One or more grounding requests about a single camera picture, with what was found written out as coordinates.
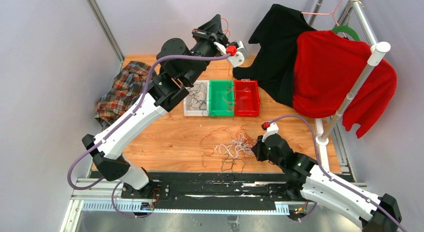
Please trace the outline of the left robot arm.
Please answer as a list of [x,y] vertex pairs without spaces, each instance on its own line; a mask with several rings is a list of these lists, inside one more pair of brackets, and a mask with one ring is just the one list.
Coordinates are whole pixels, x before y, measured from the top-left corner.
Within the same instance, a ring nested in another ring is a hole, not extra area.
[[148,72],[138,100],[106,130],[95,136],[87,134],[82,139],[102,176],[107,181],[120,180],[131,186],[142,199],[152,195],[152,181],[145,169],[123,156],[123,150],[147,126],[188,96],[188,88],[193,87],[211,61],[229,57],[227,53],[221,55],[217,46],[229,43],[220,14],[191,33],[195,39],[193,48],[189,49],[180,38],[167,40]]

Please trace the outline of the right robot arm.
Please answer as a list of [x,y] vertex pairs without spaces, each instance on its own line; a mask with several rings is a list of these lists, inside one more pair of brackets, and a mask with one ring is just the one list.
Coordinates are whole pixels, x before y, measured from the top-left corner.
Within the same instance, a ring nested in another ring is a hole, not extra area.
[[316,202],[345,217],[363,232],[396,232],[402,216],[394,197],[378,196],[320,167],[317,160],[294,152],[279,134],[258,136],[252,151],[288,177],[285,194],[294,201]]

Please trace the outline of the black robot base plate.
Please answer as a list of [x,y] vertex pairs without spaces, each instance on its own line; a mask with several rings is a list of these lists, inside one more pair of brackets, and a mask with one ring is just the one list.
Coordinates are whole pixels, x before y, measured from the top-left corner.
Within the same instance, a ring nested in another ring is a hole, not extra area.
[[142,192],[124,184],[124,199],[158,198],[158,209],[270,211],[276,202],[311,206],[283,173],[151,172]]

